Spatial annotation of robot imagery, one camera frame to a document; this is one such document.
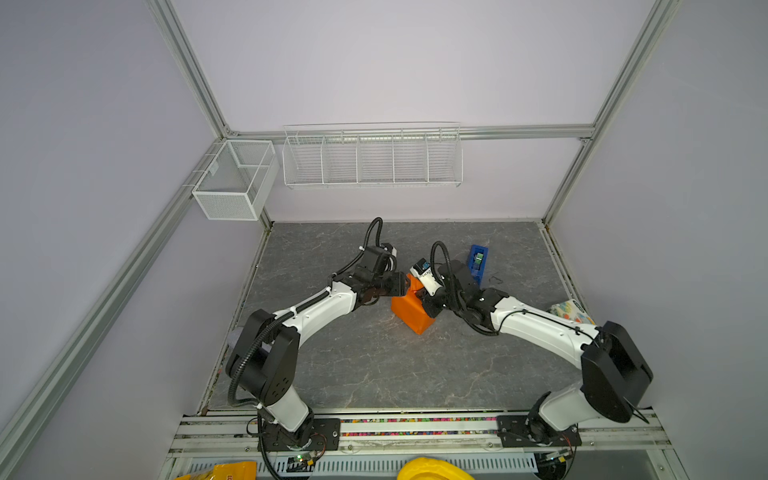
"white mesh basket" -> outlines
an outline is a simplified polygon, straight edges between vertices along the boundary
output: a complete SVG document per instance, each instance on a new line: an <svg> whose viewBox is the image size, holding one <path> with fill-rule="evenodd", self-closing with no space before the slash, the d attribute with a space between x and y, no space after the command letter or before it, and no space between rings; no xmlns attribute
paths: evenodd
<svg viewBox="0 0 768 480"><path fill-rule="evenodd" d="M258 220L279 169L271 141L227 140L192 194L212 220Z"/></svg>
<svg viewBox="0 0 768 480"><path fill-rule="evenodd" d="M458 125L311 131L286 127L283 174L291 188L459 185Z"/></svg>

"black mounting plate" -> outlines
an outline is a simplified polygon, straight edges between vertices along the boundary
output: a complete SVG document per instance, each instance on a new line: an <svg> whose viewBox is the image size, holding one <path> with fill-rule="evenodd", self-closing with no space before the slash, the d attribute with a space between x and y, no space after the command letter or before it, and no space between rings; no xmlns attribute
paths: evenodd
<svg viewBox="0 0 768 480"><path fill-rule="evenodd" d="M538 443L528 438L528 428L525 426L525 419L528 417L526 414L521 415L498 415L496 422L498 423L497 435L502 439L502 446L505 448L512 447L538 447ZM568 438L571 442L571 447L581 446L581 436L578 434L578 430L574 431L573 428L565 430L561 433L561 436L557 437L550 445L553 447L567 447L568 442L564 437Z"/></svg>
<svg viewBox="0 0 768 480"><path fill-rule="evenodd" d="M315 419L312 423L312 433L319 433L326 437L328 443L326 444L326 451L339 449L339 438L341 436L341 420L340 419ZM295 452L296 450L289 449L288 445L283 442L279 435L280 427L273 423L267 423L264 427L263 445L268 452ZM323 437L319 435L310 434L311 444L301 450L322 450L323 449Z"/></svg>

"metal mesh basket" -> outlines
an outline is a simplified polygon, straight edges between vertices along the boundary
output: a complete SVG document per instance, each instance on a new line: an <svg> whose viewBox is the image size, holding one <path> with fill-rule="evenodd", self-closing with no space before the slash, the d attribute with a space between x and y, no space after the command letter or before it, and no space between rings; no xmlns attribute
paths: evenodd
<svg viewBox="0 0 768 480"><path fill-rule="evenodd" d="M285 183L291 188L459 185L461 139L458 125L450 125L303 133L286 127Z"/></svg>
<svg viewBox="0 0 768 480"><path fill-rule="evenodd" d="M271 141L227 140L192 194L212 220L258 220L279 169Z"/></svg>

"yellow package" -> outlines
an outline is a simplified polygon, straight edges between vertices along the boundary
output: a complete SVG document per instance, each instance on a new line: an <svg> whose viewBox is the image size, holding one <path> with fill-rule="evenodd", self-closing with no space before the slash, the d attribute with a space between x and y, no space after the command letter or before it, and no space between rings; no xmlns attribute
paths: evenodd
<svg viewBox="0 0 768 480"><path fill-rule="evenodd" d="M225 463L206 472L190 473L176 480L256 480L256 463Z"/></svg>

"yellow object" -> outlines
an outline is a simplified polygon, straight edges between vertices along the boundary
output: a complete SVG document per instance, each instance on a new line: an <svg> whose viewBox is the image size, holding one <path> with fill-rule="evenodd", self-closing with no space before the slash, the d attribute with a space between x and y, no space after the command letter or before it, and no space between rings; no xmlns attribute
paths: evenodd
<svg viewBox="0 0 768 480"><path fill-rule="evenodd" d="M434 458L417 458L406 463L397 480L474 480L472 476L448 462Z"/></svg>
<svg viewBox="0 0 768 480"><path fill-rule="evenodd" d="M191 473L176 480L256 480L256 463L225 463L206 472Z"/></svg>

